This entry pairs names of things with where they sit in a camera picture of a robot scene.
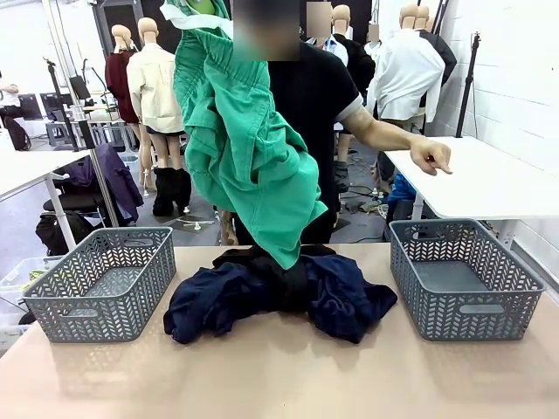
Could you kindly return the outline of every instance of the hand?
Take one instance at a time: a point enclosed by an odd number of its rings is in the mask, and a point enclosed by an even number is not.
[[[440,142],[427,140],[423,135],[414,135],[414,137],[410,147],[413,162],[429,175],[437,175],[438,168],[451,175],[452,171],[448,167],[451,149]]]

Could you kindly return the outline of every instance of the green fabric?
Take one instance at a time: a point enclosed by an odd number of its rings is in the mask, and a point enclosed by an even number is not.
[[[169,3],[192,14],[178,0]],[[216,14],[228,18],[222,1],[214,4]],[[175,93],[198,192],[221,210],[237,212],[282,268],[293,266],[301,232],[327,207],[319,201],[316,161],[275,110],[268,64],[233,54],[220,29],[183,31]]]

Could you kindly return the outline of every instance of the black bag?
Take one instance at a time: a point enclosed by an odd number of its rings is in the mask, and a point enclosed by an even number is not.
[[[82,215],[73,211],[66,211],[66,218],[70,224],[76,244],[89,236],[95,228]],[[35,229],[38,238],[48,248],[48,256],[65,255],[68,246],[59,226],[59,220],[54,214],[43,214]]]
[[[13,118],[6,116],[3,123],[11,137],[11,142],[17,151],[29,151],[31,149],[31,140],[27,132]]]

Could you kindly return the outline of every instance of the cream jacket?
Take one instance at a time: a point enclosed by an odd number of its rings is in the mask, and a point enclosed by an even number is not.
[[[132,107],[142,124],[160,133],[183,131],[183,117],[173,91],[175,56],[158,44],[146,44],[127,66]]]

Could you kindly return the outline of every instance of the black jacket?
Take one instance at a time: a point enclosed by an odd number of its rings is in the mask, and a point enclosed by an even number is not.
[[[456,57],[452,53],[452,50],[448,44],[439,35],[430,33],[425,29],[419,31],[419,36],[429,42],[438,52],[438,55],[445,61],[445,72],[443,72],[443,84],[446,83],[449,77],[451,77],[452,70],[456,66]]]
[[[339,33],[336,33],[334,38],[346,47],[349,75],[357,86],[357,90],[361,94],[365,93],[369,88],[370,81],[375,76],[375,61],[365,51],[363,45],[358,42],[347,39]]]

